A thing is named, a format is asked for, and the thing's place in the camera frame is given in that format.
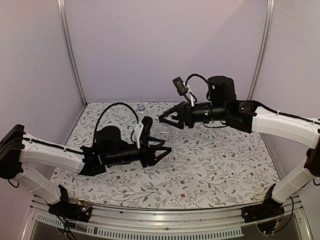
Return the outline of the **clear Pepsi plastic bottle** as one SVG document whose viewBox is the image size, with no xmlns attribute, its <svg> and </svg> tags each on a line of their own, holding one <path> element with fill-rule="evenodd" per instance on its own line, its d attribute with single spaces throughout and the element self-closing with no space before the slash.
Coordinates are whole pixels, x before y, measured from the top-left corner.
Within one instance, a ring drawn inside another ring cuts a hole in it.
<svg viewBox="0 0 320 240">
<path fill-rule="evenodd" d="M 149 114 L 146 106 L 143 103 L 140 103 L 137 105 L 136 113 L 138 115 L 139 122 L 142 123 L 143 125 L 145 125 L 144 119 L 146 117 L 149 117 L 150 114 Z"/>
</svg>

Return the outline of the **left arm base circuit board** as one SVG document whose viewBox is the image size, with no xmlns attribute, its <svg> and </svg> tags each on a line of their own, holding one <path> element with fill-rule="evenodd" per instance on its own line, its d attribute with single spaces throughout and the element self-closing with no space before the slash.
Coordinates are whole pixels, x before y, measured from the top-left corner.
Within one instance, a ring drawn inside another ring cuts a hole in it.
<svg viewBox="0 0 320 240">
<path fill-rule="evenodd" d="M 70 202 L 67 189 L 60 184 L 58 188 L 60 190 L 59 201 L 55 204 L 48 204 L 48 212 L 65 219 L 88 223 L 93 210 L 92 205 L 84 200 L 72 203 Z"/>
</svg>

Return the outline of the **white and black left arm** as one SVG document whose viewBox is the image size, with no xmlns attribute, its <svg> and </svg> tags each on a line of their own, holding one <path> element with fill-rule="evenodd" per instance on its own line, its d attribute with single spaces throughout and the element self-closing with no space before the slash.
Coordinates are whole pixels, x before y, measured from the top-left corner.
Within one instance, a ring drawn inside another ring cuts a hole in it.
<svg viewBox="0 0 320 240">
<path fill-rule="evenodd" d="M 139 161 L 144 168 L 152 167 L 172 152 L 165 140 L 149 136 L 142 124 L 136 126 L 138 139 L 128 143 L 121 139 L 121 131 L 114 125 L 99 130 L 91 147 L 71 148 L 44 141 L 15 125 L 0 141 L 0 177 L 14 180 L 33 194 L 43 198 L 63 216 L 74 213 L 68 193 L 37 172 L 30 163 L 65 169 L 81 176 L 96 176 L 107 168 Z"/>
</svg>

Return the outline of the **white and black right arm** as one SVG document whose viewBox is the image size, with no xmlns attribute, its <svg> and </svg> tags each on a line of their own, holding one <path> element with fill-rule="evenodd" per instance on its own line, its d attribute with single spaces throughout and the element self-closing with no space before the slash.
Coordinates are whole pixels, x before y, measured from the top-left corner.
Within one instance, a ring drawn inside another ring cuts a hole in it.
<svg viewBox="0 0 320 240">
<path fill-rule="evenodd" d="M 260 216 L 269 218 L 278 210 L 278 205 L 319 177 L 320 122 L 273 110 L 255 100 L 238 100 L 232 78 L 212 76 L 206 83 L 207 102 L 181 102 L 161 114 L 158 120 L 178 129 L 193 128 L 195 123 L 224 121 L 226 126 L 245 133 L 274 135 L 308 147 L 306 160 L 270 187 L 259 206 Z"/>
</svg>

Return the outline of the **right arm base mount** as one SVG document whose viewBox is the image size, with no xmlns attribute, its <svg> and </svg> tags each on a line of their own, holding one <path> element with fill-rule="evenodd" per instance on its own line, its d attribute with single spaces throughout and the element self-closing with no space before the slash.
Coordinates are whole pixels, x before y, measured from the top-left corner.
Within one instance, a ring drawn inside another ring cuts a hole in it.
<svg viewBox="0 0 320 240">
<path fill-rule="evenodd" d="M 241 208 L 241 217 L 245 223 L 273 218 L 273 220 L 257 224 L 258 230 L 264 235 L 274 234 L 277 231 L 283 214 L 285 213 L 283 204 L 272 199 L 274 187 L 275 184 L 268 189 L 262 203 Z"/>
</svg>

